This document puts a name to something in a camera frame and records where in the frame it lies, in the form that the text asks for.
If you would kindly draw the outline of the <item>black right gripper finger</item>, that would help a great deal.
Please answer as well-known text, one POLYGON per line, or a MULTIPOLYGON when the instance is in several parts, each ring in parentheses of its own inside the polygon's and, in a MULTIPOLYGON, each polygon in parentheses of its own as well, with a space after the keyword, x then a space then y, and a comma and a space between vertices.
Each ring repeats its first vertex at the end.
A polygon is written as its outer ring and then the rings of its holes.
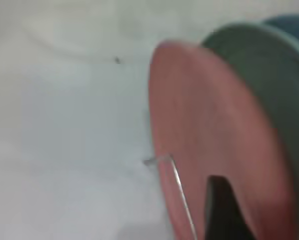
POLYGON ((253 240, 237 203, 229 181, 223 176, 212 175, 207 180, 205 196, 206 240, 253 240))

